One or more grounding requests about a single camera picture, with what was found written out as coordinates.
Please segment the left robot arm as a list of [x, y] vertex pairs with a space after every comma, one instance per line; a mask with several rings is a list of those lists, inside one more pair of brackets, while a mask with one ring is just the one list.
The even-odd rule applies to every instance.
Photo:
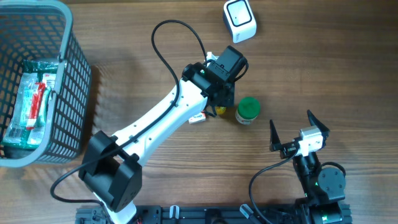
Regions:
[[133, 200], [150, 156], [191, 117], [231, 98], [241, 69], [219, 60], [189, 64], [172, 91], [144, 116], [112, 136], [99, 131], [90, 139], [78, 176], [110, 222], [132, 221], [137, 213]]

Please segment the dark grey mesh basket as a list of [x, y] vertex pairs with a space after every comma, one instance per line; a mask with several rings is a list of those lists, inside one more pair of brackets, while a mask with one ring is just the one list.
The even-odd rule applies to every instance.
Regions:
[[1, 166], [64, 164], [82, 146], [92, 74], [73, 33], [73, 15], [61, 1], [1, 1], [1, 134], [13, 116], [24, 60], [59, 63], [47, 110], [44, 138], [37, 149], [4, 150]]

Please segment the yellow liquid bottle silver cap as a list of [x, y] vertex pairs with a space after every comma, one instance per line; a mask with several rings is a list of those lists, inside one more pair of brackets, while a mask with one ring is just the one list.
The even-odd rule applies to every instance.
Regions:
[[222, 107], [222, 106], [217, 106], [215, 109], [216, 109], [217, 115], [222, 115], [226, 111], [226, 107]]

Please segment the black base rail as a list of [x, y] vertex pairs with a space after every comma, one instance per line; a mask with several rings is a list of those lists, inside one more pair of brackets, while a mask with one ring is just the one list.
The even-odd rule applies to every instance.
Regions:
[[[262, 207], [260, 211], [271, 223], [340, 223], [352, 224], [351, 209], [347, 204], [339, 208], [305, 207], [279, 204]], [[240, 207], [171, 207], [138, 206], [136, 214], [123, 223], [264, 223], [255, 209]]]

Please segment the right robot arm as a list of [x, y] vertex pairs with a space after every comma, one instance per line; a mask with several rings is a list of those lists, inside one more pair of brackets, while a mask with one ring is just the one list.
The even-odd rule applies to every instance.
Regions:
[[351, 209], [346, 198], [346, 171], [336, 162], [321, 163], [317, 151], [326, 146], [330, 129], [307, 111], [310, 126], [299, 131], [291, 142], [281, 143], [274, 122], [270, 121], [270, 150], [280, 152], [280, 158], [292, 161], [305, 196], [295, 201], [300, 223], [352, 223]]

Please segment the light green wipes sachet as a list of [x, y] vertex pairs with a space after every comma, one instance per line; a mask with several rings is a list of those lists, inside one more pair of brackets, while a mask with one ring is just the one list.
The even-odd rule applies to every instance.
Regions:
[[50, 91], [54, 84], [54, 75], [51, 73], [24, 73], [21, 78], [20, 85], [18, 87], [17, 100], [14, 109], [14, 115], [12, 118], [12, 124], [14, 126], [26, 128], [27, 117], [29, 115], [30, 103], [27, 99], [26, 89], [31, 87], [36, 82], [45, 84], [45, 90], [42, 97], [39, 115], [35, 123], [34, 129], [38, 127], [44, 127], [46, 125], [47, 117], [47, 104], [50, 97]]

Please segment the green 3M gloves package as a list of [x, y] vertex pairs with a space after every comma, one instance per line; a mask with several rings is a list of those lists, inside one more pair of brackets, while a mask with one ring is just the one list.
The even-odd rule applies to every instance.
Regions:
[[[51, 73], [54, 75], [54, 84], [52, 90], [55, 88], [55, 81], [58, 72], [58, 62], [46, 62], [37, 60], [25, 60], [23, 62], [23, 73]], [[45, 127], [38, 127], [36, 129], [28, 130], [23, 127], [14, 126], [11, 122], [6, 129], [2, 144], [5, 146], [17, 147], [19, 149], [36, 149], [42, 142], [45, 134]]]

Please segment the green lid white jar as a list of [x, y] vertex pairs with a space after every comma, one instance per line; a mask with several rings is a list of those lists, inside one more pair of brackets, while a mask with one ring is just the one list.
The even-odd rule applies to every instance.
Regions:
[[253, 97], [243, 98], [237, 107], [235, 117], [241, 124], [251, 124], [261, 111], [260, 102]]

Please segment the white barcode scanner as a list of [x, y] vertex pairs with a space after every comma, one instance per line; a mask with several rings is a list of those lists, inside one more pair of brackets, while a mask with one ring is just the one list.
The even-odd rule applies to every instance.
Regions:
[[257, 32], [257, 22], [248, 0], [225, 2], [223, 21], [235, 44], [254, 37]]

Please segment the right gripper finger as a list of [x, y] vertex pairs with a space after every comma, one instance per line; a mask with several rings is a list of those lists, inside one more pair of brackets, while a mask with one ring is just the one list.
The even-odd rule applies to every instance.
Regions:
[[274, 122], [272, 119], [269, 121], [269, 124], [270, 124], [270, 146], [269, 146], [269, 149], [272, 152], [279, 151], [281, 149], [281, 143], [280, 143], [280, 139], [279, 139], [277, 130], [275, 128], [275, 125], [274, 125]]
[[310, 110], [307, 110], [307, 116], [310, 124], [312, 126], [316, 126], [320, 130], [323, 137], [329, 136], [329, 128], [326, 127], [320, 120], [318, 120]]

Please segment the red snack stick packet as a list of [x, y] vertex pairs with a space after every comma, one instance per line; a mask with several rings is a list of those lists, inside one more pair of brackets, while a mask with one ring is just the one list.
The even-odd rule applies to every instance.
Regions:
[[27, 117], [26, 129], [34, 129], [37, 117], [39, 115], [40, 105], [45, 90], [45, 84], [41, 82], [34, 83], [26, 89], [27, 99], [30, 103], [29, 115]]

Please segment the small red patterned box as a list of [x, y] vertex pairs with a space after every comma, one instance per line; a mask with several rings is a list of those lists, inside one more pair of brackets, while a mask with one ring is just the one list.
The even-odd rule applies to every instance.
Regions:
[[204, 112], [198, 113], [194, 116], [192, 116], [188, 122], [190, 124], [195, 124], [195, 123], [200, 123], [206, 121], [206, 114]]

